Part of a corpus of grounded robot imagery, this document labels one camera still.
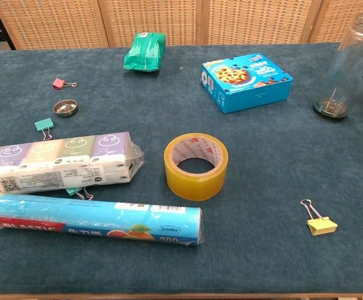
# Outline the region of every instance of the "wicker screen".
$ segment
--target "wicker screen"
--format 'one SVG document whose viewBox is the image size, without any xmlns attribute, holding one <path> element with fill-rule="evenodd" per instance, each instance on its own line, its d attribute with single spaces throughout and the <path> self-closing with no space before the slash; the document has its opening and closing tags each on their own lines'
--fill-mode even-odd
<svg viewBox="0 0 363 300">
<path fill-rule="evenodd" d="M 194 45 L 196 0 L 100 0 L 111 47 L 130 47 L 140 32 L 166 34 L 166 45 Z"/>
<path fill-rule="evenodd" d="M 311 0 L 210 0 L 208 44 L 297 44 Z"/>
<path fill-rule="evenodd" d="M 98 0 L 0 0 L 16 49 L 108 47 Z"/>
<path fill-rule="evenodd" d="M 363 0 L 325 0 L 319 11 L 311 42 L 339 42 L 355 16 L 363 13 Z"/>
</svg>

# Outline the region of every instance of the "yellow binder clip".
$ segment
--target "yellow binder clip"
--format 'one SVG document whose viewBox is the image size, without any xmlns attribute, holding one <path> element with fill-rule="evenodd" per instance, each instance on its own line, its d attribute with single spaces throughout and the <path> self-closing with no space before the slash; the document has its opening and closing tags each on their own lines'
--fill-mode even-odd
<svg viewBox="0 0 363 300">
<path fill-rule="evenodd" d="M 329 217 L 322 217 L 319 212 L 317 212 L 317 210 L 312 206 L 311 200 L 310 199 L 303 199 L 300 202 L 301 205 L 303 205 L 303 207 L 305 207 L 305 209 L 308 212 L 309 217 L 311 218 L 311 220 L 307 221 L 307 225 L 309 227 L 309 229 L 311 230 L 311 233 L 313 236 L 318 236 L 320 234 L 326 234 L 326 233 L 334 233 L 337 229 L 337 224 L 335 222 L 332 222 L 331 220 L 329 220 Z M 310 209 L 319 217 L 318 219 L 314 219 L 311 215 Z"/>
</svg>

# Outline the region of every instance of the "green snack package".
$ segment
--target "green snack package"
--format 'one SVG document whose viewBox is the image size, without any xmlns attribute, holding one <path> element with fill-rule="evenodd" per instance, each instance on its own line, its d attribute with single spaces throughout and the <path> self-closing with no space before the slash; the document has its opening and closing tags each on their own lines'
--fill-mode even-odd
<svg viewBox="0 0 363 300">
<path fill-rule="evenodd" d="M 142 32 L 136 34 L 123 69 L 143 72 L 157 71 L 161 67 L 166 36 L 163 33 Z"/>
</svg>

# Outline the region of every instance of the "glass bottle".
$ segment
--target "glass bottle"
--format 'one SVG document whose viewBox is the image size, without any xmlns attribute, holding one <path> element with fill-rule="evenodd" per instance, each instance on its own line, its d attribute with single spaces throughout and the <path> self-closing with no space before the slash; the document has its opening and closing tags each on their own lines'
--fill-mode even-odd
<svg viewBox="0 0 363 300">
<path fill-rule="evenodd" d="M 345 32 L 314 109 L 330 118 L 344 118 L 363 90 L 363 13 Z"/>
</svg>

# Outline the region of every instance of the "white label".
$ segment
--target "white label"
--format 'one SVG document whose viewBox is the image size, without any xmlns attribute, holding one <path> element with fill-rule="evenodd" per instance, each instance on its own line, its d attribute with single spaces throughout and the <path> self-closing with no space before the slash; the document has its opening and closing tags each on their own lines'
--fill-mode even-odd
<svg viewBox="0 0 363 300">
<path fill-rule="evenodd" d="M 90 186 L 92 184 L 103 184 L 106 178 L 103 175 L 102 166 L 94 167 L 74 167 L 72 169 L 44 172 L 37 174 L 20 175 L 17 178 L 20 189 L 28 189 L 33 191 L 47 189 L 65 189 L 81 186 Z"/>
<path fill-rule="evenodd" d="M 125 165 L 126 156 L 124 154 L 111 154 L 111 155 L 101 155 L 93 156 L 90 160 L 90 164 L 115 164 L 119 167 Z"/>
<path fill-rule="evenodd" d="M 64 185 L 67 187 L 90 186 L 106 182 L 102 166 L 75 167 L 61 171 Z"/>
<path fill-rule="evenodd" d="M 28 174 L 17 177 L 21 189 L 32 189 L 38 191 L 39 189 L 58 188 L 64 189 L 65 185 L 62 180 L 62 175 L 59 171 Z"/>
<path fill-rule="evenodd" d="M 87 166 L 89 163 L 88 155 L 80 155 L 80 156 L 67 156 L 67 157 L 59 157 L 55 159 L 54 166 L 55 168 L 70 168 L 70 164 L 74 167 L 76 166 Z"/>
<path fill-rule="evenodd" d="M 154 213 L 173 213 L 173 214 L 185 214 L 186 208 L 181 206 L 170 205 L 152 205 L 151 211 Z"/>
<path fill-rule="evenodd" d="M 148 211 L 148 208 L 150 208 L 150 205 L 149 204 L 118 202 L 115 204 L 115 208 L 116 209 L 127 209 L 129 211 Z"/>
<path fill-rule="evenodd" d="M 52 169 L 52 162 L 30 162 L 28 164 L 23 164 L 19 168 L 22 170 L 34 170 L 34 169 Z"/>
</svg>

